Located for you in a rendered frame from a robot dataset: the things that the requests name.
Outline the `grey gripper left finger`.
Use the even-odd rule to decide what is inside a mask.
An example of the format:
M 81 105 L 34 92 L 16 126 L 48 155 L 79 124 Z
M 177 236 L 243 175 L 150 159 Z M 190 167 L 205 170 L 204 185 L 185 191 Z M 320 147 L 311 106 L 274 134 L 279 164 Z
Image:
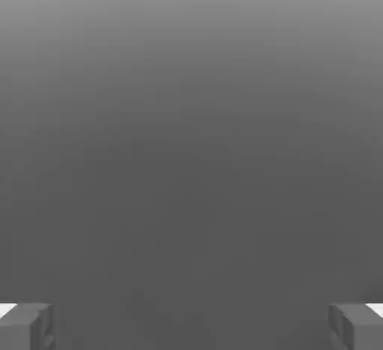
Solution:
M 0 303 L 0 350 L 56 350 L 54 306 Z

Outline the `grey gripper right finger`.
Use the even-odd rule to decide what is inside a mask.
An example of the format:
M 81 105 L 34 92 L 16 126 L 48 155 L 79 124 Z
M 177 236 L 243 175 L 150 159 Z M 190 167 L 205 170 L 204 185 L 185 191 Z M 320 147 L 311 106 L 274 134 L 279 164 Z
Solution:
M 331 350 L 383 350 L 383 303 L 330 304 Z

